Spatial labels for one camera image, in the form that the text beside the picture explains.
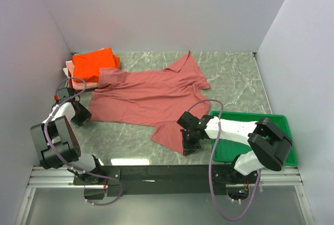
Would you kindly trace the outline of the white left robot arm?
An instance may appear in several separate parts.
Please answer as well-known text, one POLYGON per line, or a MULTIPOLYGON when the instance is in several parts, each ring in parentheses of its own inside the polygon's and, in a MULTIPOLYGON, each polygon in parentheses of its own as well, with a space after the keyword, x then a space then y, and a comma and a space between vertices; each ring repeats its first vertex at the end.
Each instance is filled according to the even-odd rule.
POLYGON ((92 184, 99 184, 104 179, 102 165, 94 155, 83 154, 71 128, 71 124, 81 127, 91 118, 91 113, 75 99, 76 90, 65 87, 57 91, 55 104, 52 106, 51 120, 43 121, 30 128, 30 134, 38 155, 40 166, 44 169, 58 169, 65 163, 58 153, 71 164, 68 169, 77 177, 92 184))

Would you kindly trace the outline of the dusty pink t shirt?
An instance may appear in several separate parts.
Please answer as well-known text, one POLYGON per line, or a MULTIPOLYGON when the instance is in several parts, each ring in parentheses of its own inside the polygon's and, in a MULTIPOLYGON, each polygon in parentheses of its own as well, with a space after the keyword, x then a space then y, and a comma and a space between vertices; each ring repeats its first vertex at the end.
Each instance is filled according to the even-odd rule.
POLYGON ((155 127, 152 141, 183 154, 177 120, 188 109, 197 117, 206 115, 210 103, 201 92, 209 88, 191 53, 162 70, 103 68, 91 95, 91 120, 155 127))

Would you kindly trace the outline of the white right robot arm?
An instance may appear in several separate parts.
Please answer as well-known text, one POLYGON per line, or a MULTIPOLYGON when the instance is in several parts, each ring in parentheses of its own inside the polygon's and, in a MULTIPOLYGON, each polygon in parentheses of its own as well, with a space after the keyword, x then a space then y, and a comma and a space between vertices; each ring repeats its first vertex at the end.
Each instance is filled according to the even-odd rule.
POLYGON ((271 119, 242 122, 204 115, 197 118, 184 112, 177 120, 182 127, 185 146, 197 146, 201 139, 224 139, 247 145, 251 151, 237 155, 229 169, 229 178, 236 183, 259 169, 281 171, 293 147, 292 139, 271 119))

